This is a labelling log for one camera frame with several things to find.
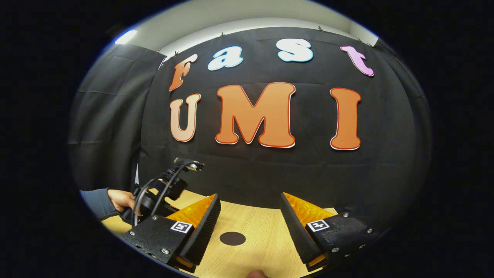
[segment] black cable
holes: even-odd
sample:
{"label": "black cable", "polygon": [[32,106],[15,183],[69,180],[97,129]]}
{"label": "black cable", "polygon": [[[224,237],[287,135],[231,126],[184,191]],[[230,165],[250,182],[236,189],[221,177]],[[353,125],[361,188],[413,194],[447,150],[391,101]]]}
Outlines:
{"label": "black cable", "polygon": [[161,200],[163,200],[165,198],[165,193],[166,193],[166,190],[168,189],[168,187],[170,186],[170,184],[173,182],[173,180],[176,178],[176,176],[178,176],[178,174],[182,171],[182,169],[184,169],[185,167],[191,165],[191,164],[194,164],[195,162],[189,162],[185,165],[182,165],[180,166],[180,168],[178,168],[177,172],[175,172],[175,174],[171,177],[171,179],[168,181],[168,184],[166,185],[165,189],[163,190],[163,192],[161,192],[161,195],[160,197],[158,198],[158,201],[156,202],[156,205],[155,207],[153,208],[153,211],[151,212],[151,215],[154,215],[154,213],[156,212],[156,210],[158,209],[159,205],[160,205],[160,202]]}
{"label": "black cable", "polygon": [[141,189],[141,192],[139,192],[139,195],[137,196],[137,200],[134,204],[134,214],[132,216],[132,222],[133,222],[132,226],[133,227],[137,226],[137,217],[138,217],[138,213],[139,213],[140,208],[141,208],[142,198],[146,194],[146,191],[148,190],[150,183],[152,183],[155,180],[156,179],[149,180],[148,183],[145,186],[143,186],[143,188]]}

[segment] table surface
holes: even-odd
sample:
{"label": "table surface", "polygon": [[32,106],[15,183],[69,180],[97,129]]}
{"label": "table surface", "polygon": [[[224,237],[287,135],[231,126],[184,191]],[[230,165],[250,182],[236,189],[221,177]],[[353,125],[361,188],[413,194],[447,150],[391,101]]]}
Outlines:
{"label": "table surface", "polygon": [[[205,197],[184,190],[176,201],[165,200],[182,209]],[[250,271],[262,269],[271,278],[299,278],[321,270],[307,271],[295,249],[281,210],[220,202],[221,212],[201,264],[193,274],[183,272],[200,278],[245,278]],[[334,208],[325,210],[337,214]],[[119,234],[132,228],[119,216],[110,217],[102,223]],[[226,245],[219,239],[225,232],[239,232],[246,237],[246,241],[237,246]]]}

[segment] light blue letter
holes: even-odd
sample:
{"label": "light blue letter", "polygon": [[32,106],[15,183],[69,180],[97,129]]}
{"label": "light blue letter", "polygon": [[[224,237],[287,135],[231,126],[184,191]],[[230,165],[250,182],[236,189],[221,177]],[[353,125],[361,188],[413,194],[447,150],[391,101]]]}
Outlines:
{"label": "light blue letter", "polygon": [[216,52],[213,60],[207,65],[208,70],[219,70],[222,67],[233,68],[244,60],[240,57],[242,48],[240,46],[231,46]]}
{"label": "light blue letter", "polygon": [[314,57],[309,49],[310,43],[302,39],[282,39],[276,43],[280,50],[278,57],[285,62],[307,62]]}

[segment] gray sleeve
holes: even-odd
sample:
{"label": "gray sleeve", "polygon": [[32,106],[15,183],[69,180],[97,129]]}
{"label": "gray sleeve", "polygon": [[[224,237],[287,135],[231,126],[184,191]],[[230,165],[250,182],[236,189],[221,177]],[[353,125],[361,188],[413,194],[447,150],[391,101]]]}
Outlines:
{"label": "gray sleeve", "polygon": [[112,202],[108,198],[108,188],[96,189],[91,191],[79,191],[82,199],[87,206],[93,211],[97,218],[104,220],[110,216],[119,215]]}

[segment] cutout letter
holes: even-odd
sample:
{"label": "cutout letter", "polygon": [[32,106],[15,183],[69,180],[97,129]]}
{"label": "cutout letter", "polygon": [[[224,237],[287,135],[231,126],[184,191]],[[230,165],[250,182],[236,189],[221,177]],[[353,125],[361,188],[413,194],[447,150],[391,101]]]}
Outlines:
{"label": "cutout letter", "polygon": [[207,65],[208,70],[219,70],[222,67],[233,68],[244,60],[240,57],[242,48],[240,46],[231,46],[216,52],[213,60]]}
{"label": "cutout letter", "polygon": [[198,93],[192,94],[187,97],[185,102],[189,106],[189,114],[187,117],[187,128],[181,130],[180,128],[180,107],[183,100],[176,99],[170,103],[171,115],[170,115],[170,129],[173,138],[179,142],[187,142],[196,132],[196,111],[197,102],[201,99],[201,95]]}
{"label": "cutout letter", "polygon": [[268,84],[255,106],[240,85],[221,87],[216,93],[221,98],[221,128],[216,141],[221,144],[236,144],[239,136],[233,131],[237,122],[242,138],[247,144],[264,120],[264,132],[259,143],[266,147],[290,148],[295,137],[290,134],[290,98],[295,86],[290,83]]}
{"label": "cutout letter", "polygon": [[196,60],[197,54],[194,54],[175,66],[175,75],[173,76],[173,80],[171,81],[171,85],[168,91],[171,92],[174,89],[180,87],[182,83],[184,83],[184,81],[182,80],[182,76],[186,76],[189,73],[190,63],[195,62]]}
{"label": "cutout letter", "polygon": [[353,64],[360,70],[360,72],[367,76],[374,76],[374,71],[364,64],[366,57],[362,53],[358,53],[355,48],[351,46],[342,46],[340,49],[348,53],[348,56],[352,59]]}
{"label": "cutout letter", "polygon": [[354,150],[360,147],[357,137],[357,104],[362,99],[356,91],[334,88],[329,92],[338,107],[336,135],[331,139],[331,147],[339,150]]}
{"label": "cutout letter", "polygon": [[282,50],[278,52],[278,57],[285,62],[307,62],[314,56],[309,49],[310,43],[302,39],[282,39],[276,47]]}

